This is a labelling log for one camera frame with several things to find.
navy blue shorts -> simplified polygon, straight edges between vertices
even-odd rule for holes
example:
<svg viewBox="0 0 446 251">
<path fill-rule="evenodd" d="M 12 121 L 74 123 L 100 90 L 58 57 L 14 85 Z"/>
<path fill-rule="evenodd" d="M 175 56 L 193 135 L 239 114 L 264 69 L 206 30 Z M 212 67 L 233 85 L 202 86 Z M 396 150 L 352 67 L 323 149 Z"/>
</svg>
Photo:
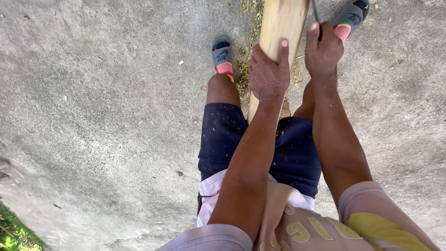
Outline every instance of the navy blue shorts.
<svg viewBox="0 0 446 251">
<path fill-rule="evenodd" d="M 212 103 L 204 107 L 198 169 L 205 180 L 229 166 L 248 123 L 240 107 Z M 276 149 L 269 173 L 279 182 L 314 198 L 321 164 L 313 142 L 313 122 L 285 117 L 277 125 Z"/>
</svg>

concrete ground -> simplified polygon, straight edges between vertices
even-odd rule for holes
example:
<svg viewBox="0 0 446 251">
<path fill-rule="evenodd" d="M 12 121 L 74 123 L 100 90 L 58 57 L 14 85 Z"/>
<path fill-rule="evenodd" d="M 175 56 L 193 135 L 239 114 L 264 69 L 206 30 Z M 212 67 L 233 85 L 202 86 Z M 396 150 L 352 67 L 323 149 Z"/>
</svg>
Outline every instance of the concrete ground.
<svg viewBox="0 0 446 251">
<path fill-rule="evenodd" d="M 125 2 L 0 3 L 0 195 L 54 250 L 153 250 L 194 227 L 210 45 L 248 42 L 238 1 Z M 376 4 L 339 92 L 375 180 L 446 249 L 446 4 Z M 336 217 L 323 180 L 315 208 Z"/>
</svg>

person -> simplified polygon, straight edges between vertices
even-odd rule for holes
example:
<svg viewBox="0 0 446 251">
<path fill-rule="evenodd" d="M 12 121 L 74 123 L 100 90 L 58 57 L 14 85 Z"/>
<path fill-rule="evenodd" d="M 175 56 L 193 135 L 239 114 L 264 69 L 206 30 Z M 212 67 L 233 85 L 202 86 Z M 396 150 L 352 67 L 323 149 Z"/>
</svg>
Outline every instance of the person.
<svg viewBox="0 0 446 251">
<path fill-rule="evenodd" d="M 309 24 L 311 80 L 302 105 L 278 123 L 289 43 L 281 40 L 277 63 L 253 47 L 249 86 L 259 106 L 249 125 L 233 84 L 231 43 L 215 41 L 218 74 L 209 81 L 198 156 L 198 228 L 159 250 L 440 250 L 372 179 L 337 92 L 338 34 L 328 22 Z M 339 221 L 313 211 L 321 172 Z"/>
</svg>

bamboo pole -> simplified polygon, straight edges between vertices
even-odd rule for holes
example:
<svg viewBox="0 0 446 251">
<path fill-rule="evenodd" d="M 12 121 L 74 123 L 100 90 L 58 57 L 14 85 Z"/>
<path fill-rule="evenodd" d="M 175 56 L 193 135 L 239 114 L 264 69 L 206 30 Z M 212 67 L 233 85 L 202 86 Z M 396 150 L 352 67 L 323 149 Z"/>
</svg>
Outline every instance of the bamboo pole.
<svg viewBox="0 0 446 251">
<path fill-rule="evenodd" d="M 271 60 L 277 62 L 280 40 L 288 39 L 290 70 L 293 68 L 296 58 L 309 3 L 310 0 L 265 0 L 262 28 L 260 30 L 260 48 Z M 252 118 L 254 118 L 258 106 L 259 100 L 251 92 L 248 123 L 251 123 Z"/>
</svg>

